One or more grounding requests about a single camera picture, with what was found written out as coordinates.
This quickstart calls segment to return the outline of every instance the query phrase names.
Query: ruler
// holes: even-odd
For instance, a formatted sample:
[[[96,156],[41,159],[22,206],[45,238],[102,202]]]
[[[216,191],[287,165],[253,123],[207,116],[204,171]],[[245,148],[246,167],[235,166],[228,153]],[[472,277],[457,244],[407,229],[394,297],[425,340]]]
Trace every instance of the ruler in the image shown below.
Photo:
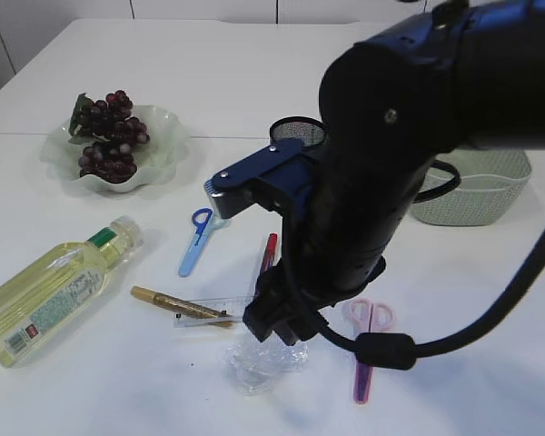
[[[194,327],[198,325],[206,324],[218,324],[226,323],[232,324],[234,322],[242,322],[244,315],[244,308],[253,301],[253,296],[244,297],[229,297],[229,298],[212,298],[208,300],[192,300],[189,301],[195,305],[202,306],[203,308],[210,309],[210,311],[216,311],[222,316],[204,318],[200,317],[201,314],[195,316],[190,315],[187,311],[175,310],[173,317],[174,327]]]

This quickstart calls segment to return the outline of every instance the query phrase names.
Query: purple grapes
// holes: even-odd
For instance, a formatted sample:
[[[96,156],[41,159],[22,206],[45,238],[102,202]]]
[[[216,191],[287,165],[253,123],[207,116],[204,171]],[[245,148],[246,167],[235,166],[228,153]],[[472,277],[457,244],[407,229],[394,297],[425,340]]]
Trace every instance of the purple grapes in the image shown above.
[[[132,116],[133,108],[134,102],[121,89],[81,108],[79,134],[99,139],[85,147],[78,159],[81,177],[94,174],[110,183],[123,183],[135,174],[133,152],[148,144],[150,136],[147,126]]]

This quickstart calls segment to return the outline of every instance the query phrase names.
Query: plastic bag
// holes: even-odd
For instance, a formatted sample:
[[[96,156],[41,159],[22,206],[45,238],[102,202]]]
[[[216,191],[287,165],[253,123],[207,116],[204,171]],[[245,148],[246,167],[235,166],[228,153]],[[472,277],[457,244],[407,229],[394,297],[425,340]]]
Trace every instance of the plastic bag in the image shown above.
[[[305,342],[287,346],[273,334],[265,342],[247,333],[226,352],[234,384],[244,395],[270,391],[286,372],[301,371],[309,359]]]

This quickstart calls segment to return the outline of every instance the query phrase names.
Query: bottle label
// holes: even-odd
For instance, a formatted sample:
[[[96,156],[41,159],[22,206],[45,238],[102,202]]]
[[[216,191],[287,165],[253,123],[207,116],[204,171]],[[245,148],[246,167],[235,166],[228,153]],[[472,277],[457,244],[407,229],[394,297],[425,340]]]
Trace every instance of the bottle label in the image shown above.
[[[4,337],[5,350],[15,357],[40,340],[60,321],[76,311],[103,286],[104,275],[89,268],[78,273],[63,289],[49,298]]]

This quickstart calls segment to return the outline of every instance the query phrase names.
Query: gold marker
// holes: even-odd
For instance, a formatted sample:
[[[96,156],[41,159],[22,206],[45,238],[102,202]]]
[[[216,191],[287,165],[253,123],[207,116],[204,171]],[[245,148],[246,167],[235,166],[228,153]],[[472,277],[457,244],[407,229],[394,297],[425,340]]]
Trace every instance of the gold marker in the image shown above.
[[[149,289],[134,286],[131,290],[131,295],[142,302],[150,302],[154,306],[161,307],[167,311],[181,313],[191,318],[223,318],[230,315],[215,311],[209,307],[201,306],[193,302],[187,302],[186,300],[180,300],[179,298],[171,297],[164,293],[150,291]],[[224,322],[208,322],[211,325],[217,325],[218,327],[230,328],[234,325],[232,321]]]

